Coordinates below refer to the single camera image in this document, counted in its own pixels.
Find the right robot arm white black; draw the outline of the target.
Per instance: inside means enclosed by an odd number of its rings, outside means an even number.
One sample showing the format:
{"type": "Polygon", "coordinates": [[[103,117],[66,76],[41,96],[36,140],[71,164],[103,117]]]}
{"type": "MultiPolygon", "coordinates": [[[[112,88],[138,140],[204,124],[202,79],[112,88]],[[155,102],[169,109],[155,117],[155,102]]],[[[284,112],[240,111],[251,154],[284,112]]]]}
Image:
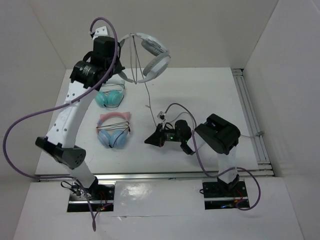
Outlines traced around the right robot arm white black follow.
{"type": "Polygon", "coordinates": [[[155,132],[145,144],[163,147],[165,142],[180,143],[180,148],[187,155],[199,155],[201,147],[208,145],[218,159],[218,190],[223,196],[230,196],[239,182],[239,174],[235,166],[236,147],[241,136],[240,130],[232,123],[216,114],[207,117],[204,123],[193,130],[184,119],[179,119],[174,126],[170,123],[159,123],[155,132]]]}

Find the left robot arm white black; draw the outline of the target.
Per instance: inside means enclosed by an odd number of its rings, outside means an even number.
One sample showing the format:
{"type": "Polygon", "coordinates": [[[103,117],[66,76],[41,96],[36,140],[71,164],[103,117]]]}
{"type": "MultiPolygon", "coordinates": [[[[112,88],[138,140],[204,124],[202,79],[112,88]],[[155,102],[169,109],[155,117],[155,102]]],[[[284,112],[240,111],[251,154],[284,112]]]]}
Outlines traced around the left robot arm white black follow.
{"type": "Polygon", "coordinates": [[[76,137],[89,105],[103,83],[122,70],[120,44],[109,36],[98,36],[93,50],[78,61],[70,75],[64,103],[52,128],[35,141],[37,147],[54,158],[81,184],[81,194],[88,200],[99,193],[98,179],[85,162],[86,151],[76,146],[76,137]]]}

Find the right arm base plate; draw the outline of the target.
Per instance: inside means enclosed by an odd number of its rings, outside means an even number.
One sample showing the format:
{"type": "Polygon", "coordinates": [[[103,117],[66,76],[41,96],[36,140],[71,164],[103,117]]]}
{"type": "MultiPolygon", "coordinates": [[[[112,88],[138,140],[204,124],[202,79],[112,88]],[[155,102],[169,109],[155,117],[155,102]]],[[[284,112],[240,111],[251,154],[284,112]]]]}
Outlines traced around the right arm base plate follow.
{"type": "Polygon", "coordinates": [[[250,207],[248,193],[244,181],[239,181],[235,187],[227,193],[223,193],[216,181],[202,183],[199,192],[204,197],[205,210],[219,209],[248,209],[250,207]]]}

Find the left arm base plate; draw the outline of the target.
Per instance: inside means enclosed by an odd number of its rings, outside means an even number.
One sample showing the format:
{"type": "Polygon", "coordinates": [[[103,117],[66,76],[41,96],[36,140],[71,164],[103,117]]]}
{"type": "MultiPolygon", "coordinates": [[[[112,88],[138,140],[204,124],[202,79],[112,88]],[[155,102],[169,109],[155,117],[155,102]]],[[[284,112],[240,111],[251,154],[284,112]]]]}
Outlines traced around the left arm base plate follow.
{"type": "MultiPolygon", "coordinates": [[[[84,191],[77,182],[62,181],[60,185],[69,190],[69,199],[67,205],[68,213],[84,213],[89,212],[89,205],[85,197],[84,191]]],[[[108,182],[103,184],[101,190],[95,196],[87,194],[93,212],[100,210],[101,212],[114,211],[115,183],[108,182]]]]}

